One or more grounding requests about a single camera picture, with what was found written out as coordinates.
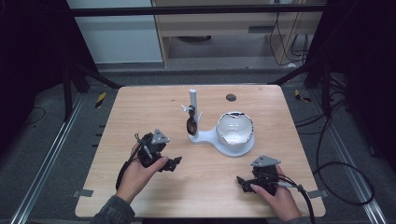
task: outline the tape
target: tape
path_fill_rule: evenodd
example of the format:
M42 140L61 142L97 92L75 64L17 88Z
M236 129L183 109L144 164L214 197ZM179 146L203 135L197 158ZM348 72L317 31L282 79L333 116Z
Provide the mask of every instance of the tape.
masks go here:
M313 191L309 191L309 192L307 192L307 194L308 194L308 197L310 199L314 199L314 198L318 198L318 197L327 198L329 196L329 193L326 190L320 191L318 189L317 190L313 190Z
M78 198L78 197L80 197L80 196L83 196L83 197L91 197L92 195L93 195L93 190L91 190L91 189L75 190L75 191L72 193L72 197L73 197L73 198Z
M294 91L294 97L297 100L301 100L301 101L304 101L304 102L307 102L307 103L311 103L312 102L311 98L307 98L307 97L303 98L303 97L301 97L300 92L298 90Z
M106 93L105 92L100 93L100 95L98 97L98 100L96 101L95 108L100 108L101 107L103 101L105 100L105 97L106 97Z

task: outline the hand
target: hand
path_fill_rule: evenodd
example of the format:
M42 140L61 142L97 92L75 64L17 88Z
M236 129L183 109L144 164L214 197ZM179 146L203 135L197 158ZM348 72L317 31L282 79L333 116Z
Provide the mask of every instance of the hand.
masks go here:
M132 152L134 152L138 146L139 144L136 143L132 148ZM152 176L163 168L168 160L169 158L162 157L148 168L143 167L140 160L133 160L122 176L116 196L127 203L131 203L134 197L147 185Z
M276 165L276 170L278 174L283 175L278 165ZM251 185L251 187L268 202L276 216L282 221L287 222L302 216L293 196L287 188L278 185L276 187L276 195L272 196L260 186Z

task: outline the small round object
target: small round object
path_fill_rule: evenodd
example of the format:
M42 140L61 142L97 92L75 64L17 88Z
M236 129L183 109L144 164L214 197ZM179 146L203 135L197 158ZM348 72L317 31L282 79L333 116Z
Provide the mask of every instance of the small round object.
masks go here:
M226 98L228 101L230 101L230 102L233 102L233 101L236 100L236 96L235 96L234 94L232 94L232 93L227 94L227 95L225 96L225 98Z
M216 130L225 146L242 147L253 136L253 121L242 112L227 112L220 117Z

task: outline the white object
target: white object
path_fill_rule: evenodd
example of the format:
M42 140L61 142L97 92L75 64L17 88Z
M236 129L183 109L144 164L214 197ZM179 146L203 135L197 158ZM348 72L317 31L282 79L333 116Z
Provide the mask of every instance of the white object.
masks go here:
M240 147L230 147L220 142L220 139L216 135L217 132L216 127L214 127L210 131L198 131L198 132L199 132L198 137L189 135L190 141L192 141L194 144L209 143L213 145L219 153L227 157L233 157L233 158L242 157L248 154L248 152L251 149L253 149L254 146L254 135L252 135L250 140L244 145Z
M242 112L228 112L220 117L216 130L222 144L241 147L253 136L253 121Z
M151 7L149 0L67 0L72 9ZM97 64L162 63L154 16L76 17Z

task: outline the aluminum rail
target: aluminum rail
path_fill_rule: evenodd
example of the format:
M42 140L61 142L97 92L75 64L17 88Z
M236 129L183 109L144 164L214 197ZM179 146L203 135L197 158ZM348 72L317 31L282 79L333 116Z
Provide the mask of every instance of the aluminum rail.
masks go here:
M40 169L37 172L37 175L35 176L35 180L33 181L32 185L25 194L17 211L12 216L10 223L22 224L25 223L27 218L29 217L30 212L33 209L33 206L35 205L35 201L37 200L38 195L43 189L47 177L49 176L50 171L56 161L56 158L58 157L59 152L61 151L62 146L64 145L66 136L69 134L69 131L73 126L74 121L76 120L78 111L81 108L81 103L83 101L83 98L84 98L83 93L79 93L77 95L77 99L73 106L74 110L70 116L70 119L68 121L65 121L64 124L62 125L60 131L58 132L58 135L56 136L55 140L52 143L51 148L49 149L46 159L44 159Z

